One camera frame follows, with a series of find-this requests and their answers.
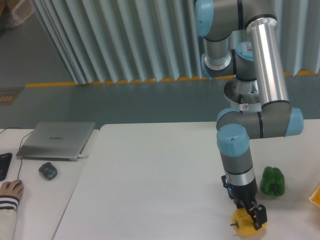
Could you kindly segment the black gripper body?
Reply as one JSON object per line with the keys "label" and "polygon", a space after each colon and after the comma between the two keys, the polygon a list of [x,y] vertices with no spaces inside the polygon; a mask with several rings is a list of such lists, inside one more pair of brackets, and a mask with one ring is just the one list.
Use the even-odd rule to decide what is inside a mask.
{"label": "black gripper body", "polygon": [[258,188],[255,178],[250,183],[240,186],[229,183],[225,175],[221,177],[221,180],[223,187],[226,188],[228,196],[233,200],[234,204],[236,204],[237,201],[243,201],[244,205],[245,203],[257,202],[255,196]]}

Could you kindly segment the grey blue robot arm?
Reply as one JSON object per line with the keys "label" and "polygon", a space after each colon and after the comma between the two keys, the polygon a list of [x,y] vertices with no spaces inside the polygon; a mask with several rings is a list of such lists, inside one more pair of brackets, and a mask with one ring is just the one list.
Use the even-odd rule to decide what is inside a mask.
{"label": "grey blue robot arm", "polygon": [[198,0],[197,35],[205,42],[201,68],[208,78],[231,75],[224,86],[230,108],[216,119],[221,180],[248,227],[257,232],[267,211],[256,200],[250,140],[296,136],[304,118],[290,105],[278,48],[278,20],[266,0]]}

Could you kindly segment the white striped sleeve forearm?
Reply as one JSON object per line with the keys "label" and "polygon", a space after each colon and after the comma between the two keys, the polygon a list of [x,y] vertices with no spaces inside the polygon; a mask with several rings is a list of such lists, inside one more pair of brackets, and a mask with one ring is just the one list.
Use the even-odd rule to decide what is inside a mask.
{"label": "white striped sleeve forearm", "polygon": [[0,196],[0,239],[12,240],[17,223],[16,210],[19,199],[14,196]]}

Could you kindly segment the person's hand on mouse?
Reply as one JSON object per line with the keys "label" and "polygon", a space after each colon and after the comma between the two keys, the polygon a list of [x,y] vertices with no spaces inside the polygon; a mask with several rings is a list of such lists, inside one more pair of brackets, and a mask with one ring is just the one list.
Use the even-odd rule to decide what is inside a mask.
{"label": "person's hand on mouse", "polygon": [[0,196],[17,199],[18,201],[22,197],[24,192],[24,184],[21,180],[16,179],[14,181],[3,182],[0,187]]}

